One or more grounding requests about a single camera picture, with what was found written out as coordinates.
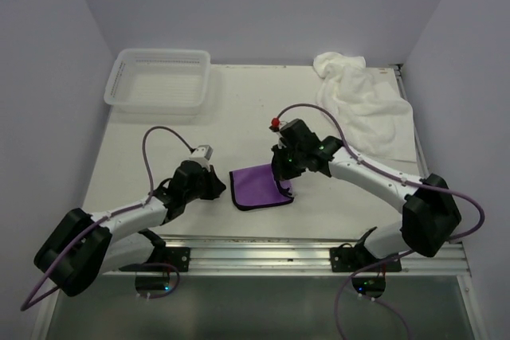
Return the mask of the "purple and black towel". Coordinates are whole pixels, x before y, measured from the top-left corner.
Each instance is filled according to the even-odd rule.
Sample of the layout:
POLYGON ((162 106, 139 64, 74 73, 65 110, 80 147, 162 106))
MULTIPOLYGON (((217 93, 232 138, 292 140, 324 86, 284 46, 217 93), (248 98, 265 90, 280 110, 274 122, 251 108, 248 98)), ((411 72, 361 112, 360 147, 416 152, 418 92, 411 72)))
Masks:
POLYGON ((270 164, 232 170, 229 179, 232 202, 241 211, 278 207, 294 201, 278 192, 270 164))

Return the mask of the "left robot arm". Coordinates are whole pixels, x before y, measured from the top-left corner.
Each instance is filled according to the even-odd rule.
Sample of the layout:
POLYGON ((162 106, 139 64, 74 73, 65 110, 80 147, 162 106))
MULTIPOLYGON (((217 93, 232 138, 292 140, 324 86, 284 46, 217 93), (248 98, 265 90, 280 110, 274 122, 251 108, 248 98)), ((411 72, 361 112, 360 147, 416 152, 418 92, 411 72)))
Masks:
POLYGON ((114 269, 114 245, 136 237, 147 242, 139 249, 137 260, 147 270, 157 270, 165 263, 166 252, 163 241, 150 229, 180 217, 192 201, 213 201, 225 190, 212 166, 186 160, 173 177, 160 182, 149 200, 113 212, 86 213, 76 208, 66 213, 33 262, 69 297, 79 295, 98 275, 114 269))

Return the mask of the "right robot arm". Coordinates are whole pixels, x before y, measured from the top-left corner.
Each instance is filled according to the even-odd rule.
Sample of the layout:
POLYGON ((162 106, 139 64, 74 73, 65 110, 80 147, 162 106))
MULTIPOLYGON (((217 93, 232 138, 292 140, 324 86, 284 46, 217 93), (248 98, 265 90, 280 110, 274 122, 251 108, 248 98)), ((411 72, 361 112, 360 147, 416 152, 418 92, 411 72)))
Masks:
POLYGON ((283 195, 292 194, 284 182, 309 171, 358 186, 401 214, 400 222, 371 228, 354 246, 339 248, 338 257, 348 270, 370 271, 383 259, 406 251, 433 257, 461 222, 445 180, 436 174, 420 178, 387 166, 364 165, 343 140, 319 139, 302 119, 273 119, 269 128, 279 136, 271 167, 283 195))

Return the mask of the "white towel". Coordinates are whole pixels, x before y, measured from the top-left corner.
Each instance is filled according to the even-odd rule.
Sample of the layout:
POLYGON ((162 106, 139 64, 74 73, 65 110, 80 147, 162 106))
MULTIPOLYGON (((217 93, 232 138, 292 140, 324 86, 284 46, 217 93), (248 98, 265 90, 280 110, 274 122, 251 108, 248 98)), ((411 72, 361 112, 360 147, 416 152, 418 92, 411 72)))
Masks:
POLYGON ((313 61, 323 80, 316 103, 335 116, 350 146, 371 157, 415 160, 413 109, 364 57, 322 53, 313 61))

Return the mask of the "white plastic basket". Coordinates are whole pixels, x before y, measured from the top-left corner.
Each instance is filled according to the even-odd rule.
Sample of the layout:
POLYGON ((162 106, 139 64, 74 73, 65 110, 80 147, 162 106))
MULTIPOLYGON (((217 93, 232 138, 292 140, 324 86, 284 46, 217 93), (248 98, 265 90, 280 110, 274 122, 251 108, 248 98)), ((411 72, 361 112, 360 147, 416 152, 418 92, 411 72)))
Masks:
POLYGON ((124 49, 104 102, 128 113, 197 115, 206 100, 210 54, 193 49, 124 49))

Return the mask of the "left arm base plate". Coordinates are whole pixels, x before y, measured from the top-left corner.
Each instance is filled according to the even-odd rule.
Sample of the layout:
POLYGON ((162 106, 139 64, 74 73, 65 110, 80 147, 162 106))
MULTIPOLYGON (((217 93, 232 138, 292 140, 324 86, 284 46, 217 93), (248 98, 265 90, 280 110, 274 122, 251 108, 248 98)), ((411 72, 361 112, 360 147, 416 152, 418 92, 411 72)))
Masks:
POLYGON ((168 272, 169 268, 161 264, 169 264, 179 272, 188 272, 190 263, 190 248, 165 247, 153 251, 148 261, 141 264, 130 264, 120 268, 122 272, 168 272))

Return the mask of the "aluminium mounting rail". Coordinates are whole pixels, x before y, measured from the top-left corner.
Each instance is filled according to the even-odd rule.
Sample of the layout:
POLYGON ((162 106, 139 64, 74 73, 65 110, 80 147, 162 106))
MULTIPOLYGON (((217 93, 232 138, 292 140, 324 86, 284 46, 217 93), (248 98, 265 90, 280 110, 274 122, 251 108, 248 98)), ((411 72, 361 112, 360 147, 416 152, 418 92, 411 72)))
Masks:
MULTIPOLYGON (((347 276, 334 273, 329 248, 338 241, 290 239, 234 239, 167 236, 166 247, 190 248, 191 276, 347 276)), ((400 272, 389 276, 468 276, 465 250, 446 244, 434 258, 411 254, 400 260, 400 272)))

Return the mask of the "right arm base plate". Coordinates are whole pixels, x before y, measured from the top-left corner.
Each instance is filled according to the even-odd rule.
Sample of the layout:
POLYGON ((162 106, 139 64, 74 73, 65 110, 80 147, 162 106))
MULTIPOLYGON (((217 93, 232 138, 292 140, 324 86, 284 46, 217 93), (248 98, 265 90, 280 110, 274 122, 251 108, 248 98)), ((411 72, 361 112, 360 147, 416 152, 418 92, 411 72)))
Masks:
MULTIPOLYGON (((361 250, 356 246, 344 243, 338 247, 329 248, 329 260, 331 271, 334 273, 340 272, 355 272, 360 268, 365 268, 371 264, 378 262, 370 253, 361 250)), ((400 272, 402 265, 400 260, 392 260, 377 267, 368 268, 368 272, 400 272)))

